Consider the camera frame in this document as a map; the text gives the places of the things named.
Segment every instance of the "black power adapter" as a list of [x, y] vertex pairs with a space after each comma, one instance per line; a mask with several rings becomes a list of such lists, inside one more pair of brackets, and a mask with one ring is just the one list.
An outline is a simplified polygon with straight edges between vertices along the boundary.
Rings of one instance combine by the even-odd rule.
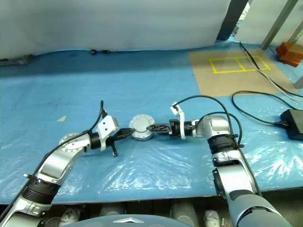
[[303, 140], [303, 110], [286, 110], [281, 120], [288, 124], [286, 133], [291, 140]]

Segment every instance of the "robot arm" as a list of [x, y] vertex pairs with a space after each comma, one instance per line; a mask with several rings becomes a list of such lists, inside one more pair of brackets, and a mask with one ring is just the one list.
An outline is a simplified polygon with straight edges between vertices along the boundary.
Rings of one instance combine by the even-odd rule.
[[[170, 120], [169, 124], [154, 124], [147, 129], [182, 139], [186, 136], [204, 136], [207, 139], [215, 167], [214, 185], [218, 196], [228, 203], [233, 226], [291, 227], [267, 200], [256, 195], [257, 183], [228, 121], [222, 116], [207, 115], [186, 122], [181, 108], [178, 105], [175, 107], [171, 108], [172, 112], [180, 116], [180, 121]], [[83, 155], [86, 148], [104, 150], [108, 146], [113, 148], [116, 157], [114, 142], [133, 133], [132, 129], [117, 130], [115, 118], [107, 115], [98, 124], [96, 133], [85, 133], [77, 138], [74, 138], [75, 134], [64, 136], [60, 144], [70, 141], [59, 146], [34, 175], [25, 175], [30, 180], [29, 184], [5, 213], [0, 227], [44, 226], [41, 216], [50, 209], [76, 158]]]
[[[183, 111], [179, 106], [176, 108], [173, 113], [178, 116]], [[180, 121], [154, 124], [148, 130], [183, 139], [185, 136], [182, 135], [204, 136], [207, 139], [215, 167], [214, 185], [218, 196], [228, 203], [234, 227], [291, 227], [267, 200], [257, 195], [257, 183], [224, 117], [207, 115], [201, 120], [186, 122], [183, 113]]]
[[0, 222], [0, 227], [40, 227], [44, 226], [41, 216], [51, 206], [59, 188], [71, 171], [75, 160], [85, 154], [86, 148], [105, 150], [111, 146], [113, 155], [117, 151], [114, 142], [133, 133], [133, 129], [120, 129], [115, 118], [106, 115], [98, 124], [97, 132], [77, 133], [64, 136], [57, 148], [41, 165], [34, 175], [24, 175], [29, 183], [16, 198]]

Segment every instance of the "blue table surface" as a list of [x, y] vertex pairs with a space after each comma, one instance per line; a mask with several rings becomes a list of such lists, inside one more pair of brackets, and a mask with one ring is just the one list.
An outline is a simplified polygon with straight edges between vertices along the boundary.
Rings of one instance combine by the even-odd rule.
[[[38, 55], [28, 65], [2, 67], [0, 202], [11, 201], [26, 181], [23, 173], [32, 173], [63, 135], [92, 125], [101, 99], [120, 127], [128, 127], [135, 115], [143, 113], [166, 123], [175, 118], [171, 103], [200, 94], [187, 53], [230, 49], [238, 50], [239, 45], [217, 42], [197, 50], [96, 55], [64, 51]], [[265, 52], [275, 61], [274, 47]], [[292, 82], [302, 76], [302, 64], [298, 68], [276, 64]], [[302, 142], [289, 140], [283, 129], [241, 114], [229, 96], [219, 99], [242, 123], [243, 152], [261, 189], [303, 186]], [[273, 121], [279, 121], [287, 109], [267, 96], [239, 96], [237, 102], [252, 114]], [[302, 103], [289, 102], [302, 108]], [[217, 103], [199, 98], [183, 103], [182, 109], [188, 120], [221, 110]], [[65, 115], [65, 121], [57, 121]], [[118, 141], [116, 148], [116, 158], [110, 149], [89, 150], [80, 157], [54, 202], [215, 195], [214, 167], [204, 138], [173, 140], [156, 135], [145, 142], [127, 138]]]

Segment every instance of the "cable connector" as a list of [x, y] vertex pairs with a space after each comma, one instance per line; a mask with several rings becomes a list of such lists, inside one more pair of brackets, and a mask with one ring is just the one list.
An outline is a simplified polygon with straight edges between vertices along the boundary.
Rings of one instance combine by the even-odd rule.
[[289, 123], [287, 121], [275, 122], [275, 125], [279, 126], [281, 128], [288, 128], [289, 127]]
[[26, 177], [27, 179], [32, 178], [32, 175], [31, 175], [31, 174], [23, 174], [23, 176]]

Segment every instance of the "yellow tape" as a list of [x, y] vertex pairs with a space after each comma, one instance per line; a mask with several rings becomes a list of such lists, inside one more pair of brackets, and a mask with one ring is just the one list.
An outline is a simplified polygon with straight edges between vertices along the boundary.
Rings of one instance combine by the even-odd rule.
[[[259, 56], [259, 55], [254, 55], [254, 58], [260, 59], [260, 61], [265, 65], [266, 68], [263, 68], [261, 70], [271, 70], [271, 68], [266, 64], [266, 62]], [[256, 69], [246, 69], [242, 63], [239, 61], [239, 59], [245, 59], [247, 56], [240, 56], [240, 57], [227, 57], [227, 58], [210, 58], [208, 59], [209, 63], [211, 64], [214, 74], [217, 73], [233, 73], [233, 72], [252, 72], [252, 71], [257, 71]], [[220, 61], [220, 60], [228, 60], [228, 59], [234, 59], [238, 65], [241, 67], [241, 70], [226, 70], [226, 71], [218, 71], [213, 63], [213, 61]]]

